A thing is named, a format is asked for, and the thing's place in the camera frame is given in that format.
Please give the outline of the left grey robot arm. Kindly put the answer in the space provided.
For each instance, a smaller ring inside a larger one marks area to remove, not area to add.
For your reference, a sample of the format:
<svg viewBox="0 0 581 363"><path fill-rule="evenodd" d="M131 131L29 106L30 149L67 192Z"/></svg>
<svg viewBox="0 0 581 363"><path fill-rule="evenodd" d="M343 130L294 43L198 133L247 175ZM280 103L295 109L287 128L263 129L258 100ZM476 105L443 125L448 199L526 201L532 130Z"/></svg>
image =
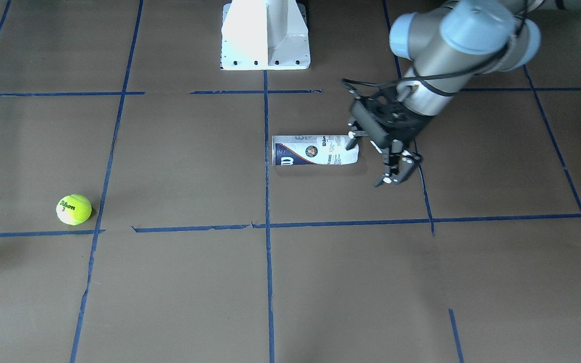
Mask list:
<svg viewBox="0 0 581 363"><path fill-rule="evenodd" d="M422 161L411 142L470 79L512 71L535 56L541 44L529 18L535 10L581 10L581 1L447 1L394 21L390 50L411 68L385 83L341 81L355 97L346 149L369 138L383 157L376 186L410 177Z"/></svg>

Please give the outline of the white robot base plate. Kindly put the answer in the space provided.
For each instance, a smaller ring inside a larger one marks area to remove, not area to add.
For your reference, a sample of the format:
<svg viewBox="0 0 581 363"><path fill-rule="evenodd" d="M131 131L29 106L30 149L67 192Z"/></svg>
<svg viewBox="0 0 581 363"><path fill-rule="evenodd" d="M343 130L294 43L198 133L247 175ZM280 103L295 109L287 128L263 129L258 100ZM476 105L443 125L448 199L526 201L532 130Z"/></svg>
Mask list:
<svg viewBox="0 0 581 363"><path fill-rule="evenodd" d="M311 65L307 10L297 1L232 1L223 6L225 71L304 70Z"/></svg>

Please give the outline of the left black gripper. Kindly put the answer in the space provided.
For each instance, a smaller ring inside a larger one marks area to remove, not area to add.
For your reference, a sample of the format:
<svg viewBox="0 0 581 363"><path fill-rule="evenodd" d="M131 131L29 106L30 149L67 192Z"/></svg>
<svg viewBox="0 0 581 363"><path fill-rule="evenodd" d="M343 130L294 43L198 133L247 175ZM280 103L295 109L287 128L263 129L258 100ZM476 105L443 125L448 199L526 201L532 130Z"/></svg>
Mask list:
<svg viewBox="0 0 581 363"><path fill-rule="evenodd" d="M374 186L400 184L408 179L422 163L422 155L408 147L433 117L413 112L401 102L391 102L383 94L355 95L350 113L346 150L353 150L360 138L367 137L383 157L384 173Z"/></svg>

